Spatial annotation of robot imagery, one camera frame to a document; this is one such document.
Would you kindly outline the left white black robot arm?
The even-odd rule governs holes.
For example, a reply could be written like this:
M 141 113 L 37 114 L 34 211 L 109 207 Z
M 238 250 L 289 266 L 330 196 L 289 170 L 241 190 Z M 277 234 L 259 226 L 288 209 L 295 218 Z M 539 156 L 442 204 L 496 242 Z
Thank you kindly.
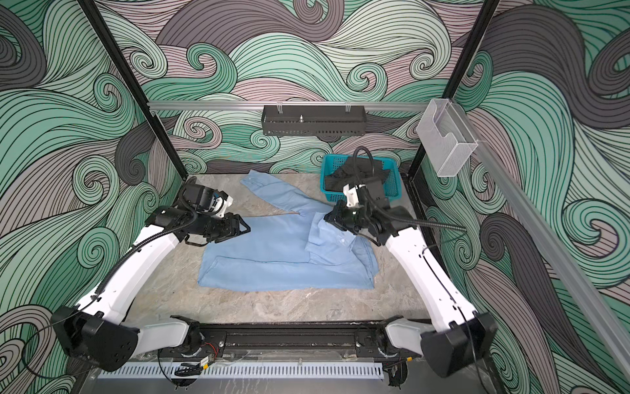
M 250 226 L 239 214 L 221 217 L 162 206 L 147 220 L 136 244 L 106 277 L 74 307 L 60 307 L 51 325 L 63 352 L 104 371 L 113 372 L 138 355 L 174 349 L 195 356 L 202 346 L 200 323 L 173 316 L 140 327 L 123 322 L 144 284 L 167 255 L 190 236 L 206 244 L 247 234 Z

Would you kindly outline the light blue long sleeve shirt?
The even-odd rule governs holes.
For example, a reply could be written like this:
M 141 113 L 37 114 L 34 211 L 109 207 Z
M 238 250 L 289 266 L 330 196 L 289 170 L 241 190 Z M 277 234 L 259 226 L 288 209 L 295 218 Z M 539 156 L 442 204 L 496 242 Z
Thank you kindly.
M 250 217 L 250 232 L 206 247 L 201 287 L 234 292 L 372 289 L 379 267 L 370 242 L 324 219 L 332 207 L 268 173 L 241 180 L 280 215 Z

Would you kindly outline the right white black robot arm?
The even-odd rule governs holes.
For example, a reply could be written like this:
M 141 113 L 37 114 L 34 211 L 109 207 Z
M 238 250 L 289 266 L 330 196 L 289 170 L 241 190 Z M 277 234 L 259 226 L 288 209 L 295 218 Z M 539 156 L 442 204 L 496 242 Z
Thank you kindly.
M 354 235 L 368 230 L 396 258 L 421 296 L 431 328 L 398 318 L 386 326 L 393 347 L 423 357 L 442 378 L 474 364 L 490 351 L 498 323 L 491 314 L 477 311 L 451 282 L 424 239 L 421 229 L 428 226 L 427 221 L 413 218 L 402 207 L 349 207 L 343 201 L 324 219 Z

